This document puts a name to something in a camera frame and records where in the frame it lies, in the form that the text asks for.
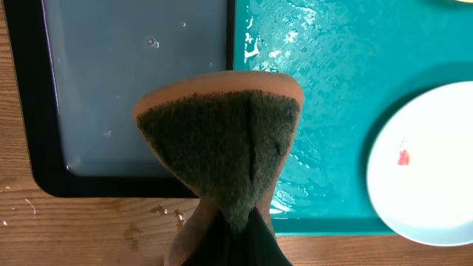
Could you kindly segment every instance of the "teal cutting board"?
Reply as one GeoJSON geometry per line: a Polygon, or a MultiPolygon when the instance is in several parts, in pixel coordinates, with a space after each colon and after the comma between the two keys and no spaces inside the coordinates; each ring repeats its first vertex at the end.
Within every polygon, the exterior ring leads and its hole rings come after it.
{"type": "Polygon", "coordinates": [[[235,68],[287,73],[305,95],[276,233],[392,233],[367,196],[370,146],[412,97],[473,81],[473,4],[237,0],[236,11],[235,68]]]}

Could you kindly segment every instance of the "water droplet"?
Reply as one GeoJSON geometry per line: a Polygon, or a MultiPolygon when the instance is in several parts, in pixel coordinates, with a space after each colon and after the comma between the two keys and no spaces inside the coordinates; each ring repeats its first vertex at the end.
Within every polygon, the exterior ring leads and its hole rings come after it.
{"type": "Polygon", "coordinates": [[[245,36],[246,36],[245,41],[251,44],[251,42],[253,41],[253,38],[251,37],[250,33],[245,33],[245,36]]]}
{"type": "Polygon", "coordinates": [[[131,223],[129,225],[129,228],[125,230],[123,233],[123,238],[126,241],[130,241],[130,248],[132,249],[133,252],[138,251],[139,248],[139,243],[138,240],[135,239],[135,233],[140,233],[141,230],[138,228],[138,226],[135,223],[131,223]]]}
{"type": "Polygon", "coordinates": [[[281,53],[281,50],[276,50],[269,53],[269,57],[276,58],[281,53]]]}
{"type": "Polygon", "coordinates": [[[161,204],[159,204],[157,207],[154,207],[153,209],[149,210],[151,213],[159,213],[161,215],[168,214],[168,209],[164,208],[161,204]]]}
{"type": "Polygon", "coordinates": [[[246,27],[247,29],[251,28],[253,26],[253,17],[250,19],[250,24],[246,27]]]}
{"type": "Polygon", "coordinates": [[[259,55],[259,50],[258,50],[258,41],[259,41],[259,38],[257,37],[255,42],[254,42],[254,48],[253,48],[253,51],[249,52],[247,51],[247,48],[248,48],[248,44],[245,43],[245,60],[244,62],[246,63],[246,59],[247,58],[252,58],[256,55],[259,55]]]}
{"type": "Polygon", "coordinates": [[[159,48],[160,43],[156,41],[156,39],[153,36],[147,36],[146,45],[149,47],[159,48]]]}
{"type": "Polygon", "coordinates": [[[174,210],[174,216],[177,217],[178,222],[185,222],[186,215],[179,211],[179,209],[174,210]]]}
{"type": "Polygon", "coordinates": [[[148,37],[148,45],[153,45],[153,43],[154,43],[154,38],[148,37]]]}
{"type": "Polygon", "coordinates": [[[299,32],[296,29],[291,30],[287,35],[286,35],[286,42],[294,42],[294,39],[299,35],[299,32]]]}
{"type": "Polygon", "coordinates": [[[24,201],[26,201],[26,202],[28,202],[28,204],[30,204],[31,208],[33,208],[33,215],[35,215],[36,214],[35,206],[33,206],[33,204],[31,204],[31,202],[28,199],[24,199],[24,201]]]}

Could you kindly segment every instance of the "wet surface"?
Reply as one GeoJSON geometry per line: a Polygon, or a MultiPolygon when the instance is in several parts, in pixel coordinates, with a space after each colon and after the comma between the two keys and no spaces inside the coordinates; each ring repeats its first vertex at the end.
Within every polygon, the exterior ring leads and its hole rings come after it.
{"type": "Polygon", "coordinates": [[[3,185],[9,185],[9,184],[13,184],[16,182],[18,178],[16,177],[2,177],[0,179],[0,187],[2,187],[3,185]]]}
{"type": "Polygon", "coordinates": [[[177,209],[174,210],[174,216],[177,218],[177,230],[181,231],[184,228],[184,224],[186,223],[186,215],[177,209]]]}
{"type": "Polygon", "coordinates": [[[225,69],[226,2],[48,0],[44,11],[68,170],[167,176],[133,106],[158,87],[225,69]]]}
{"type": "Polygon", "coordinates": [[[130,248],[132,249],[133,252],[138,251],[138,248],[139,248],[138,239],[135,238],[136,237],[135,234],[138,234],[138,233],[141,233],[141,230],[138,228],[137,224],[134,222],[131,222],[129,224],[128,229],[126,229],[125,232],[123,233],[123,238],[126,241],[129,241],[130,248]]]}
{"type": "Polygon", "coordinates": [[[121,204],[124,199],[100,199],[100,204],[104,209],[121,212],[121,204]]]}
{"type": "Polygon", "coordinates": [[[152,208],[149,210],[150,213],[159,213],[161,215],[166,215],[168,214],[168,210],[164,208],[161,204],[159,204],[157,207],[152,208]]]}
{"type": "Polygon", "coordinates": [[[473,68],[473,40],[462,34],[473,10],[433,2],[238,3],[236,68],[289,74],[305,96],[273,217],[377,217],[360,160],[371,126],[410,92],[473,78],[455,63],[473,68]]]}

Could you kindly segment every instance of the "sponge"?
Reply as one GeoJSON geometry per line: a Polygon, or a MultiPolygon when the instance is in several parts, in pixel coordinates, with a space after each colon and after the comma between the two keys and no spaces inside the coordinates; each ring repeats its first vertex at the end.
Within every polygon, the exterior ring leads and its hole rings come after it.
{"type": "Polygon", "coordinates": [[[195,92],[149,108],[137,125],[161,162],[241,232],[285,160],[300,111],[294,98],[259,89],[195,92]]]}

